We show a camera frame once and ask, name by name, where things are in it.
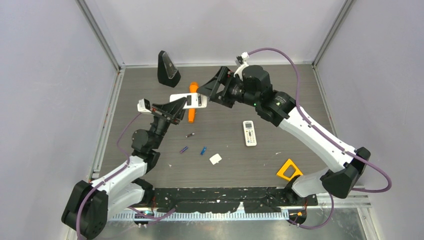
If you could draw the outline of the red white remote control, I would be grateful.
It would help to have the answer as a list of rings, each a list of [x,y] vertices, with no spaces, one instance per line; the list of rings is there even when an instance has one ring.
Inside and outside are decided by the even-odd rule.
[[[199,93],[172,94],[169,96],[169,101],[173,102],[181,98],[186,98],[186,103],[183,107],[185,110],[206,108],[209,101],[209,98],[207,96]]]

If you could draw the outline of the blue battery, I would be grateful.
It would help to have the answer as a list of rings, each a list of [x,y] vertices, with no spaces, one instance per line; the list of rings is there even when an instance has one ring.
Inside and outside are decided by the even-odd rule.
[[[206,146],[204,146],[204,147],[202,148],[201,152],[200,152],[200,155],[201,155],[201,156],[203,156],[203,155],[205,154],[206,150],[207,150],[207,147],[206,147]]]

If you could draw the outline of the white battery cover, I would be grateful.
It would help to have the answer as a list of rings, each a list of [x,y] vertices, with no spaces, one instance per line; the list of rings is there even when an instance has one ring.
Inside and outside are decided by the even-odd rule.
[[[222,160],[222,157],[220,156],[219,153],[216,153],[209,158],[209,161],[211,162],[212,165],[219,163],[221,160]]]

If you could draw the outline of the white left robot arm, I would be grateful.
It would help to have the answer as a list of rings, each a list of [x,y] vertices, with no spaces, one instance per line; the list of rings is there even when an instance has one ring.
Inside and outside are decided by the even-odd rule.
[[[164,104],[139,100],[140,114],[153,117],[150,128],[138,129],[132,136],[133,152],[117,168],[103,177],[76,183],[72,189],[61,221],[76,231],[77,239],[92,240],[105,228],[107,221],[124,209],[153,202],[153,186],[141,177],[157,164],[160,147],[170,125],[178,125],[185,114],[186,97]]]

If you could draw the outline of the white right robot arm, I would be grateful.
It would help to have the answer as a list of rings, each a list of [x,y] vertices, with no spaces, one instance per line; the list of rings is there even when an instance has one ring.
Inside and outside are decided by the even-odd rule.
[[[289,181],[285,198],[291,205],[325,192],[345,199],[365,169],[356,157],[368,161],[371,156],[365,147],[355,149],[330,134],[297,107],[289,94],[274,90],[270,74],[259,65],[239,67],[236,72],[222,66],[197,93],[228,108],[235,102],[254,107],[263,120],[290,133],[323,160],[325,169]]]

